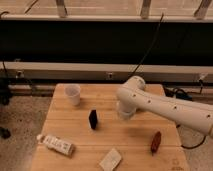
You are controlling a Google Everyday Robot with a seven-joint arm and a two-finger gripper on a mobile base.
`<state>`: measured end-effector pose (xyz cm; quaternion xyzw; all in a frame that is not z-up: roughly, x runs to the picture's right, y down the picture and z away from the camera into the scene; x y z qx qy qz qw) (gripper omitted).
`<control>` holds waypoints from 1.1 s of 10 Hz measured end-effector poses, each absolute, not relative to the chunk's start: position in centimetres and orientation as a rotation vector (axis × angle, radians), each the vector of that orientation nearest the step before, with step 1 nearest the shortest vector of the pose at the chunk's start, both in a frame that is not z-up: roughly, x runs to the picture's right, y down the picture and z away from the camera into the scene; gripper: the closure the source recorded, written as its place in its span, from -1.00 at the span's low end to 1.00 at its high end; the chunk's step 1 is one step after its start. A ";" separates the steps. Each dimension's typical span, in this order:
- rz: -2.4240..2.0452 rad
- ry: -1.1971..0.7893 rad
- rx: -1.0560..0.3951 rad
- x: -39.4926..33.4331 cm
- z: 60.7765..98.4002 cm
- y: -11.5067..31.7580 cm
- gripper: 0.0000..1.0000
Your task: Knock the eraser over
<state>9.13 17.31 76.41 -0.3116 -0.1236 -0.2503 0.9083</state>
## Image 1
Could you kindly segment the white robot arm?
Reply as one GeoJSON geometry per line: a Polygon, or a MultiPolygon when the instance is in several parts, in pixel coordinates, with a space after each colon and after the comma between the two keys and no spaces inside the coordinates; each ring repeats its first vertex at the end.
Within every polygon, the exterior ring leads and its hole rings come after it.
{"type": "Polygon", "coordinates": [[[142,77],[132,76],[117,89],[116,108],[121,118],[130,119],[141,109],[213,138],[213,105],[152,94],[145,87],[142,77]]]}

